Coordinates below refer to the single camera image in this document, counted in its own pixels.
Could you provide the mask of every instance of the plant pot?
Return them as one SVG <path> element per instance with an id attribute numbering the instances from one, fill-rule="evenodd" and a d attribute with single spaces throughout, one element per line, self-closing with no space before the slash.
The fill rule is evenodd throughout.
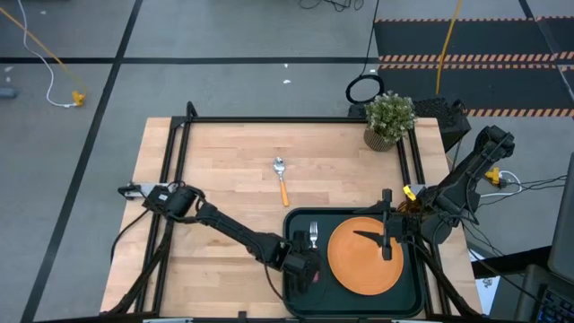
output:
<path id="1" fill-rule="evenodd" d="M 386 152 L 396 144 L 396 141 L 388 141 L 369 128 L 365 129 L 363 138 L 365 139 L 365 144 L 375 152 Z"/>

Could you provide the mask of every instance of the fork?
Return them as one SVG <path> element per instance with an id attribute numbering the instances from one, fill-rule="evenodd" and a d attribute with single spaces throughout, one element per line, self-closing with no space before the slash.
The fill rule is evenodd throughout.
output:
<path id="1" fill-rule="evenodd" d="M 311 223 L 311 225 L 309 226 L 309 235 L 311 238 L 311 247 L 313 249 L 317 248 L 317 245 L 315 244 L 317 242 L 317 238 L 318 238 L 318 227 L 317 227 L 317 222 L 313 221 Z"/>

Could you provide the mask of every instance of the green leaves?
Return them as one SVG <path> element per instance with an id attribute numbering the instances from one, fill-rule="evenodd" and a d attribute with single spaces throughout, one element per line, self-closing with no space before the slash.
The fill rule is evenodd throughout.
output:
<path id="1" fill-rule="evenodd" d="M 368 127 L 388 141 L 396 142 L 414 128 L 413 100 L 389 91 L 365 106 Z"/>

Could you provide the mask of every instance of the yellow cable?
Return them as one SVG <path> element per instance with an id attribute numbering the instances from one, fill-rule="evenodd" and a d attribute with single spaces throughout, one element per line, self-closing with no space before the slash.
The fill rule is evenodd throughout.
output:
<path id="1" fill-rule="evenodd" d="M 16 20 L 16 18 L 12 17 L 6 10 L 4 10 L 3 7 L 0 7 L 0 13 L 3 13 L 8 19 L 10 19 L 13 23 L 15 23 L 18 27 L 20 27 L 20 29 L 25 31 L 28 34 L 28 36 L 30 36 L 30 38 L 32 40 L 34 40 L 34 42 L 36 42 L 36 44 L 38 44 L 38 46 L 40 46 L 42 49 L 44 49 L 44 51 L 46 53 L 48 53 L 48 55 L 50 55 L 52 58 L 54 58 L 56 60 L 62 66 L 62 69 L 64 69 L 64 71 L 66 73 L 68 73 L 68 75 L 70 75 L 70 77 L 72 77 L 74 79 L 74 81 L 76 81 L 78 84 L 80 84 L 80 86 L 82 86 L 82 89 L 83 89 L 82 95 L 85 98 L 85 95 L 88 92 L 88 88 L 82 82 L 82 80 L 76 74 L 74 74 L 72 71 L 70 71 L 68 69 L 68 67 L 64 63 L 62 63 L 60 58 L 58 58 L 56 55 L 54 55 L 54 53 L 52 53 L 46 46 L 44 46 L 44 44 L 42 44 L 42 42 L 39 41 L 39 39 L 37 39 L 36 36 L 34 36 L 30 31 L 27 31 L 24 28 L 24 26 L 22 26 L 22 24 L 20 22 L 18 22 L 18 20 Z"/>
<path id="2" fill-rule="evenodd" d="M 442 72 L 442 63 L 445 59 L 445 54 L 447 54 L 447 47 L 448 42 L 450 41 L 450 34 L 452 33 L 453 28 L 455 27 L 455 22 L 457 21 L 458 13 L 460 12 L 460 7 L 463 4 L 463 0 L 458 0 L 457 8 L 455 9 L 455 14 L 452 16 L 452 20 L 450 21 L 450 27 L 448 27 L 447 38 L 445 39 L 445 44 L 442 46 L 442 53 L 440 53 L 440 62 L 439 62 L 439 71 L 437 72 L 437 89 L 436 93 L 439 95 L 440 91 L 440 73 Z"/>

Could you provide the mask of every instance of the floor tile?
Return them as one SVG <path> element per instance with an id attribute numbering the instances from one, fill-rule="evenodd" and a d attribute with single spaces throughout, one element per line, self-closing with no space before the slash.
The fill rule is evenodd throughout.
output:
<path id="1" fill-rule="evenodd" d="M 123 65 L 36 319 L 100 310 L 125 207 L 117 188 L 132 178 L 147 118 L 183 115 L 188 100 L 201 116 L 345 117 L 344 89 L 360 71 L 361 65 Z M 353 94 L 364 98 L 378 88 L 371 85 L 359 83 Z"/>
<path id="2" fill-rule="evenodd" d="M 57 108 L 45 100 L 49 74 L 43 65 L 17 65 L 6 73 L 0 65 L 0 87 L 20 92 L 0 100 L 0 318 L 20 321 L 66 191 L 109 66 L 74 65 L 88 86 L 81 108 Z M 71 101 L 76 90 L 58 66 L 52 99 Z"/>
<path id="3" fill-rule="evenodd" d="M 478 132 L 486 126 L 496 125 L 515 136 L 516 148 L 511 157 L 495 166 L 512 171 L 521 181 L 552 179 L 566 174 L 570 155 L 574 152 L 572 118 L 469 118 L 469 122 L 473 130 L 465 136 L 459 161 L 473 149 Z M 451 157 L 454 151 L 453 148 L 449 152 Z M 515 189 L 516 186 L 510 186 L 503 191 Z M 497 190 L 483 180 L 476 191 L 487 194 Z M 478 228 L 505 254 L 548 246 L 552 244 L 561 194 L 562 188 L 526 191 L 499 203 L 482 206 L 476 212 L 481 223 Z M 498 198 L 484 197 L 481 203 Z M 466 238 L 491 252 L 470 234 L 466 234 Z"/>
<path id="4" fill-rule="evenodd" d="M 363 57 L 373 8 L 371 1 L 338 13 L 328 4 L 304 10 L 298 1 L 145 0 L 126 56 Z"/>
<path id="5" fill-rule="evenodd" d="M 574 15 L 574 2 L 570 0 L 528 0 L 535 16 Z"/>
<path id="6" fill-rule="evenodd" d="M 134 0 L 23 0 L 22 4 L 29 31 L 56 56 L 114 57 Z M 15 0 L 0 0 L 0 6 L 23 23 Z M 22 44 L 23 31 L 3 16 L 0 31 L 0 56 L 33 57 Z M 48 56 L 32 39 L 27 42 L 32 50 Z"/>

